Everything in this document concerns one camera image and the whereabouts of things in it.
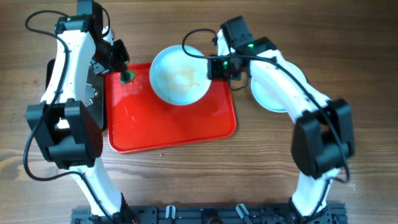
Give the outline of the green yellow sponge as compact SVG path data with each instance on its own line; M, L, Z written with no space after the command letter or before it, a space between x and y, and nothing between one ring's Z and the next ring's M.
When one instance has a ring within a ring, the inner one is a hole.
M136 73L133 70L127 69L120 73L120 83L128 84L134 81L136 78Z

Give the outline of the white plate top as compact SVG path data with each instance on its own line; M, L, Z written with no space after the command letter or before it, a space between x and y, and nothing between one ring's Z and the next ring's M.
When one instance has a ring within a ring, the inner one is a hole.
M152 61L149 81L154 93L171 105L190 105L210 89L207 60L189 45L173 45L159 52Z

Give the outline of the white plate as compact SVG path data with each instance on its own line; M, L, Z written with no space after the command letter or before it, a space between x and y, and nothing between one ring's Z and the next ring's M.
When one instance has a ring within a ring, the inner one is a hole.
M171 105L190 105L210 89L207 60L189 45L173 45L159 52L152 61L149 81L154 93Z
M252 60L251 63L262 63L262 61L258 61L258 60ZM291 62L288 61L281 61L281 62L276 62L276 64L279 64L282 68L286 69L287 71L289 71L289 73L291 75L293 75L297 81L300 81L300 83L304 82L306 83L307 80L305 78L305 75L303 74L303 72L301 71L301 69L299 69L296 65L292 64ZM291 84L292 86L296 87L296 89L299 88L299 86L297 86L297 83L294 82L291 78L288 77L288 79L290 79L290 81L293 83ZM287 113L287 110L285 109L284 106L282 106L282 103L277 100L276 96L274 96L260 81L256 80L255 78L251 78L251 91L253 94L254 99L265 109L272 111L272 112L276 112L276 113ZM303 91L301 90L300 92L301 95L290 95L289 99L291 101L293 100L306 100L308 99L308 97L306 98L305 94L303 93Z

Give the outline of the white plate bottom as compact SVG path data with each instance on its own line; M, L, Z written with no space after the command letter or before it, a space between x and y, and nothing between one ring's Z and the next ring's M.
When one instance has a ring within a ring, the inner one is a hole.
M251 63L262 63L262 61L258 61L258 60L252 60ZM300 81L300 83L304 82L306 83L307 80L305 78L305 75L303 74L303 72L301 71L301 69L299 69L296 65L292 64L291 62L288 61L281 61L281 62L276 62L276 64L279 64L282 68L286 69L287 71L289 71L289 73L291 75L293 75L297 81ZM291 84L292 86L296 87L296 89L299 88L299 86L297 86L297 83L294 82L291 78L288 77L288 79L290 79L290 81L293 83ZM272 111L272 112L276 112L276 113L287 113L287 110L285 109L284 106L282 106L282 103L277 100L276 96L274 96L260 81L256 80L255 78L251 78L251 91L253 94L254 99L265 109ZM291 101L293 100L306 100L308 99L308 97L306 98L305 94L303 93L303 91L301 90L300 92L301 95L290 95L289 99Z

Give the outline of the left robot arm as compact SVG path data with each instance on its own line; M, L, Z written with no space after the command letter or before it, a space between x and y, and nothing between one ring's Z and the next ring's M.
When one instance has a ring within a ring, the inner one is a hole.
M78 1L74 16L61 13L51 36L57 56L40 103L27 107L27 143L36 142L46 161L76 180L90 203L86 222L135 223L104 167L102 130L85 105L88 75L132 75L129 54L114 39L108 12L94 1Z

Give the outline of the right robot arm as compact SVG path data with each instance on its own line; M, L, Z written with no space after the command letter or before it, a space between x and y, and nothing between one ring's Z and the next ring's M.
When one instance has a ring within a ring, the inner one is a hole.
M291 223L338 222L326 197L332 183L350 178L348 159L355 154L350 105L312 87L271 40L256 39L241 16L222 23L213 43L218 52L208 58L208 76L230 81L247 72L294 124L291 154L300 175L284 218Z

